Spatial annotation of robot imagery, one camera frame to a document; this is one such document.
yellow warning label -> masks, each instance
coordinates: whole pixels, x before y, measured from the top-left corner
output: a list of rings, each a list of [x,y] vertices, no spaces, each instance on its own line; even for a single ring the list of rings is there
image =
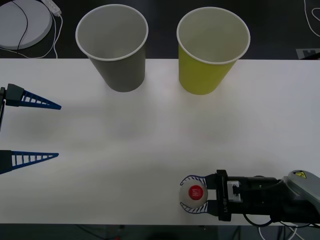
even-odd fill
[[[295,174],[295,175],[298,175],[298,176],[300,176],[300,177],[303,177],[304,179],[307,178],[304,171],[296,171],[296,172],[294,172],[294,174]]]

black cable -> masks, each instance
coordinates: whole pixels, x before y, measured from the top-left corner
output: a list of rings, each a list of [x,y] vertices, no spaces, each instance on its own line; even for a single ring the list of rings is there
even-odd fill
[[[276,240],[280,240],[280,237],[281,237],[281,234],[282,234],[282,230],[284,229],[283,226],[279,226],[278,227],[278,233],[277,233],[277,236],[276,236]]]
[[[241,226],[240,226],[239,232],[238,232],[238,240],[241,240]]]
[[[21,43],[21,41],[22,41],[22,39],[24,38],[24,36],[25,36],[25,34],[26,34],[26,32],[27,32],[27,29],[28,29],[28,18],[27,18],[27,15],[26,15],[26,13],[25,13],[25,11],[18,5],[18,4],[16,4],[14,1],[11,1],[12,3],[14,3],[18,8],[20,8],[21,9],[21,11],[23,12],[23,14],[24,14],[24,16],[25,16],[25,19],[26,19],[26,27],[25,27],[25,30],[24,30],[24,33],[23,33],[23,35],[22,35],[22,37],[20,38],[20,41],[19,41],[19,44],[18,44],[18,48],[16,49],[17,51],[19,50],[19,47],[20,47],[20,43]]]
[[[309,227],[309,225],[311,224],[311,223],[308,223],[308,224],[302,225],[302,226],[290,226],[290,225],[287,225],[287,224],[283,223],[282,221],[280,221],[280,223],[281,223],[283,226],[286,226],[286,227],[288,227],[288,228],[290,227],[290,228],[293,228],[293,229],[306,228],[306,227]]]
[[[246,220],[248,223],[250,223],[252,226],[255,226],[255,227],[258,227],[258,228],[263,228],[263,227],[266,227],[266,226],[269,226],[270,224],[272,224],[272,220],[270,220],[270,221],[268,221],[268,222],[266,222],[266,223],[264,223],[264,224],[256,224],[256,223],[254,223],[253,221],[251,221],[251,220],[247,217],[247,215],[243,214],[243,216],[244,216],[245,220]]]
[[[236,236],[237,233],[240,231],[240,227],[241,227],[241,226],[238,226],[238,227],[235,229],[235,231],[234,231],[234,233],[233,233],[233,235],[232,235],[232,237],[231,237],[231,240],[234,240],[235,236]]]
[[[309,226],[310,228],[320,229],[320,226],[318,226],[318,225],[315,225],[315,224],[313,224],[313,223],[311,223],[311,225],[312,225],[312,226]]]
[[[81,229],[82,231],[86,232],[87,234],[90,234],[90,235],[92,235],[92,236],[94,236],[94,237],[96,237],[96,238],[98,238],[98,239],[101,239],[101,240],[112,240],[112,239],[115,239],[115,238],[116,238],[116,237],[107,237],[107,238],[104,238],[104,237],[102,237],[102,236],[99,236],[99,235],[97,235],[97,234],[95,234],[95,233],[93,233],[93,232],[85,229],[84,227],[82,227],[82,226],[80,226],[80,225],[78,225],[78,224],[76,224],[75,226],[78,227],[79,229]]]

white round device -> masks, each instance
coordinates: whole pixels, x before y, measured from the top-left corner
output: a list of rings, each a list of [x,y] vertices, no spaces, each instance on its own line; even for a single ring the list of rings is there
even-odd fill
[[[181,186],[179,198],[189,208],[200,208],[208,200],[208,190],[202,182],[188,180]]]
[[[47,7],[36,0],[15,0],[0,6],[0,47],[10,50],[18,48],[28,19],[27,31],[19,49],[28,48],[42,40],[52,25],[52,16]]]

cable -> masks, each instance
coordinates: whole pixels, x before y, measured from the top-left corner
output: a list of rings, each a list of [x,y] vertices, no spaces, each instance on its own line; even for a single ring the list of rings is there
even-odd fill
[[[308,223],[308,224],[306,224],[306,225],[302,225],[302,226],[298,226],[298,225],[292,225],[292,226],[290,226],[290,225],[287,225],[287,224],[283,223],[282,221],[280,221],[280,223],[281,223],[282,225],[284,225],[284,226],[288,227],[288,228],[293,228],[293,229],[302,229],[302,228],[306,228],[306,227],[309,227],[309,225],[311,224],[311,223]]]
[[[238,238],[240,239],[240,231],[241,231],[241,226],[238,226],[236,229],[235,229],[235,231],[234,231],[234,233],[233,233],[233,235],[232,235],[232,237],[230,238],[231,240],[234,240],[234,238],[235,238],[235,236],[237,235],[237,233],[239,232],[239,234],[238,234]]]
[[[291,237],[288,238],[288,240],[291,240],[294,238],[294,236],[297,234],[297,230],[298,228],[294,229],[293,234],[291,235]]]
[[[281,237],[283,229],[284,229],[284,226],[279,226],[278,227],[278,233],[277,233],[277,236],[276,236],[276,240],[280,240],[280,237]]]
[[[260,237],[262,238],[262,240],[266,240],[266,239],[264,238],[264,236],[262,236],[261,228],[260,228],[260,227],[258,227],[258,231],[259,231],[259,234],[260,234]]]
[[[263,227],[266,227],[266,226],[269,226],[270,224],[272,224],[272,220],[270,220],[270,221],[268,221],[268,222],[266,222],[266,223],[264,223],[264,224],[256,224],[256,223],[254,223],[253,221],[251,221],[251,220],[247,217],[247,215],[243,214],[243,216],[244,216],[245,220],[246,220],[248,223],[250,223],[252,226],[255,226],[255,227],[258,227],[258,228],[263,228]]]
[[[45,55],[43,55],[43,56],[38,56],[38,57],[28,57],[28,56],[26,56],[26,55],[24,55],[24,54],[22,54],[22,53],[20,53],[20,52],[12,51],[12,50],[9,50],[9,49],[6,49],[6,48],[0,47],[0,49],[1,49],[1,50],[4,50],[4,51],[7,51],[7,52],[14,53],[14,54],[19,54],[19,55],[21,55],[21,56],[23,56],[23,57],[25,57],[25,58],[27,58],[27,59],[42,59],[42,58],[44,58],[45,56],[47,56],[47,55],[51,52],[52,48],[53,48],[53,47],[55,46],[55,44],[56,44],[56,33],[57,33],[57,24],[56,24],[55,17],[54,17],[54,15],[52,14],[52,12],[51,12],[49,9],[48,9],[48,11],[49,11],[49,13],[51,14],[51,17],[52,17],[53,22],[54,22],[54,37],[53,37],[52,46],[51,46],[51,48],[49,49],[49,51],[48,51]],[[56,58],[56,59],[58,58],[58,54],[57,54],[56,51],[55,51],[55,58]]]
[[[25,34],[26,34],[26,32],[27,32],[29,22],[28,22],[28,18],[27,18],[27,15],[26,15],[25,11],[24,11],[18,4],[16,4],[14,1],[11,1],[11,2],[12,2],[13,4],[15,4],[18,8],[21,9],[21,11],[23,12],[23,14],[24,14],[24,16],[25,16],[25,19],[26,19],[25,30],[24,30],[24,33],[22,34],[22,37],[20,38],[18,47],[17,47],[17,49],[16,49],[16,50],[18,51],[18,50],[19,50],[19,47],[20,47],[20,43],[21,43],[22,39],[24,38],[24,36],[25,36]]]
[[[78,224],[76,224],[75,226],[78,227],[79,229],[81,229],[82,231],[86,232],[87,234],[90,234],[90,235],[92,235],[92,236],[94,236],[94,237],[96,237],[96,238],[98,238],[98,239],[101,239],[101,240],[113,240],[113,239],[116,239],[116,238],[117,238],[117,237],[107,237],[107,238],[104,238],[104,237],[102,237],[102,236],[99,236],[99,235],[97,235],[97,234],[95,234],[95,233],[93,233],[93,232],[85,229],[84,227],[82,227],[82,226],[80,226],[80,225],[78,225]]]
[[[303,1],[304,1],[304,14],[305,14],[306,22],[308,23],[310,30],[311,30],[315,35],[317,35],[318,37],[320,37],[320,35],[317,34],[317,33],[312,29],[312,27],[311,27],[311,25],[310,25],[310,23],[309,23],[308,15],[307,15],[307,4],[306,4],[306,0],[303,0]],[[314,14],[314,10],[320,10],[320,8],[317,7],[317,8],[314,8],[314,9],[311,10],[312,15],[315,17],[315,19],[317,19],[317,20],[320,22],[320,19],[317,18],[316,15]]]
[[[289,227],[289,229],[290,229],[292,232],[295,232],[292,227]],[[296,235],[298,238],[300,238],[301,240],[304,240],[304,238],[301,237],[301,236],[297,233],[297,231],[295,232],[295,235]]]
[[[59,29],[58,35],[56,36],[56,34],[54,34],[54,36],[56,36],[56,39],[55,39],[55,41],[53,43],[53,50],[54,50],[56,59],[58,58],[58,53],[56,51],[56,43],[57,43],[57,41],[59,39],[59,36],[60,36],[60,32],[61,32],[61,29],[62,29],[62,24],[64,23],[64,20],[62,19],[62,16],[60,14],[58,16],[61,18],[61,25],[60,25],[60,29]]]

red label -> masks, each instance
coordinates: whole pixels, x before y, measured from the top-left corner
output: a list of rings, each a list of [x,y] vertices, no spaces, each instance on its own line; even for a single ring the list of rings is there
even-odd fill
[[[194,185],[189,188],[189,197],[192,200],[199,200],[204,195],[204,190],[199,185]]]

